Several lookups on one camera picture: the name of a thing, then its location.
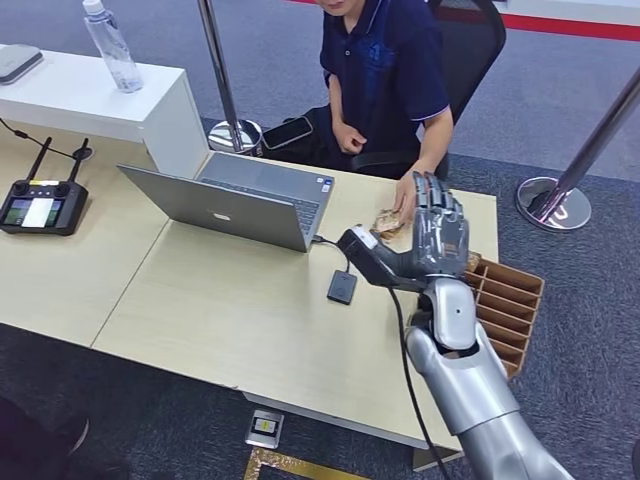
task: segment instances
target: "bottle cap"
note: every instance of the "bottle cap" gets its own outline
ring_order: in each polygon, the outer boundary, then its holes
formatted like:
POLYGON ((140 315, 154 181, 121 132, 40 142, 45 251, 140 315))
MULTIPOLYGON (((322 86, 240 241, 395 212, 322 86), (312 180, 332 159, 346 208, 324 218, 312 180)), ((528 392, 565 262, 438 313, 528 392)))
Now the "bottle cap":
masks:
POLYGON ((104 11, 101 0, 85 0, 82 5, 89 15, 96 15, 104 11))

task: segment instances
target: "stanchion base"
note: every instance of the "stanchion base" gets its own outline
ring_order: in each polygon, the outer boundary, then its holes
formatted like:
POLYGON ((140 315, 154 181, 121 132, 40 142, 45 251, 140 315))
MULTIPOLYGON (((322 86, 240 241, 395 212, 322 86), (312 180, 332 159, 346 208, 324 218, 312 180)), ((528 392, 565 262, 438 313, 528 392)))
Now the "stanchion base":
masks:
POLYGON ((549 217, 546 222, 541 222, 530 213, 529 210, 533 210, 533 204, 540 202, 553 189, 556 183, 558 183, 558 180, 549 177, 525 180, 518 187, 518 191, 515 193, 515 206, 522 216, 534 225, 552 232, 577 230, 589 222, 591 218, 591 204, 589 203, 589 199, 577 188, 569 192, 555 213, 549 217))
POLYGON ((209 132, 209 146, 211 150, 225 153, 251 153, 262 140, 262 129, 257 123, 249 120, 238 120, 238 129, 242 145, 239 152, 233 148, 229 123, 220 122, 209 132))

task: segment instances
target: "smartphone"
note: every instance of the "smartphone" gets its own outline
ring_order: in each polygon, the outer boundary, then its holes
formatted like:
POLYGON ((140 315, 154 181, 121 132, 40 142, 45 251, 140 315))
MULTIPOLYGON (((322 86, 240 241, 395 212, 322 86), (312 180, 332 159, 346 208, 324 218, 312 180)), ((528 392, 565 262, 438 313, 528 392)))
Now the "smartphone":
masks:
POLYGON ((269 150, 282 148, 313 133, 306 117, 298 117, 262 134, 263 143, 269 150))

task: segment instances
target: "black cable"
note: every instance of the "black cable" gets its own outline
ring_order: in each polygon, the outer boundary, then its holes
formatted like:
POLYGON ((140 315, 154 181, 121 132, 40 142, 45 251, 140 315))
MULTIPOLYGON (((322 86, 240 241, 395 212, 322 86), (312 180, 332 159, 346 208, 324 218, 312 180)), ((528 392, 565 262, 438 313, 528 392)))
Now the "black cable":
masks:
POLYGON ((351 269, 351 262, 349 260, 349 257, 347 257, 346 254, 345 254, 342 250, 340 250, 340 248, 338 246, 337 243, 332 242, 331 240, 327 240, 326 238, 325 238, 322 235, 314 235, 313 236, 313 242, 314 243, 326 243, 326 244, 333 245, 333 246, 337 248, 338 250, 342 252, 342 254, 344 255, 345 260, 346 260, 346 270, 345 270, 345 272, 349 273, 349 270, 351 269))
MULTIPOLYGON (((11 128, 11 127, 10 127, 10 126, 7 125, 7 122, 5 122, 5 120, 2 120, 2 118, 0 118, 0 123, 2 123, 2 125, 4 125, 4 126, 5 126, 5 128, 6 128, 7 130, 8 130, 8 131, 10 131, 10 132, 13 133, 14 135, 15 135, 15 136, 17 136, 17 137, 18 137, 18 138, 22 138, 22 139, 23 139, 23 140, 30 140, 30 141, 32 141, 32 142, 33 142, 33 143, 35 143, 35 144, 40 145, 41 147, 42 147, 42 146, 44 146, 44 145, 45 145, 45 144, 43 144, 43 143, 42 143, 42 142, 39 142, 39 141, 38 141, 38 140, 35 140, 35 138, 29 137, 28 133, 23 132, 22 130, 16 130, 16 129, 14 129, 14 128, 11 128)), ((63 156, 63 157, 68 157, 68 158, 70 158, 70 159, 72 159, 72 160, 75 160, 75 158, 74 158, 74 157, 73 157, 73 155, 69 155, 69 154, 68 154, 68 153, 60 152, 60 150, 56 150, 55 148, 51 148, 51 147, 49 147, 48 151, 50 151, 50 152, 54 152, 54 153, 57 153, 58 155, 62 155, 62 156, 63 156)))
POLYGON ((411 375, 409 373, 409 365, 407 361, 407 344, 405 342, 405 322, 402 321, 402 308, 400 306, 400 301, 398 300, 398 296, 395 295, 395 292, 393 291, 392 288, 388 287, 389 293, 391 295, 391 298, 393 299, 393 304, 395 305, 395 312, 398 314, 398 329, 400 333, 400 351, 402 355, 402 368, 405 370, 405 379, 407 380, 407 388, 409 389, 409 395, 411 397, 411 403, 414 404, 414 410, 416 412, 416 417, 418 419, 418 423, 420 426, 420 430, 422 430, 422 434, 424 436, 424 439, 426 441, 426 444, 429 445, 429 450, 435 457, 435 461, 438 463, 438 467, 440 469, 440 472, 445 477, 445 480, 451 480, 449 474, 447 473, 447 469, 445 468, 445 464, 442 463, 442 459, 440 458, 440 455, 438 454, 438 450, 433 445, 433 442, 431 441, 431 437, 429 436, 429 432, 426 431, 426 427, 424 425, 424 420, 422 419, 422 413, 420 411, 420 407, 418 406, 418 401, 416 399, 416 393, 414 391, 414 384, 411 382, 411 375))

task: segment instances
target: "stanchion post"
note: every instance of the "stanchion post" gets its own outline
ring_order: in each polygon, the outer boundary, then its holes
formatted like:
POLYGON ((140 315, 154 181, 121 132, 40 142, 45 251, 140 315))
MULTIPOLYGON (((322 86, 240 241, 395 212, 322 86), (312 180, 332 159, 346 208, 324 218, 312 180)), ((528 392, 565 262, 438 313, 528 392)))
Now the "stanchion post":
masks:
POLYGON ((209 146, 225 152, 251 152, 262 139, 262 131, 254 122, 238 119, 211 0, 198 0, 198 6, 226 119, 226 122, 214 126, 209 133, 209 146))
POLYGON ((623 89, 559 180, 531 178, 518 188, 515 204, 525 218, 546 230, 575 230, 591 218, 591 205, 576 188, 640 103, 640 68, 623 89))

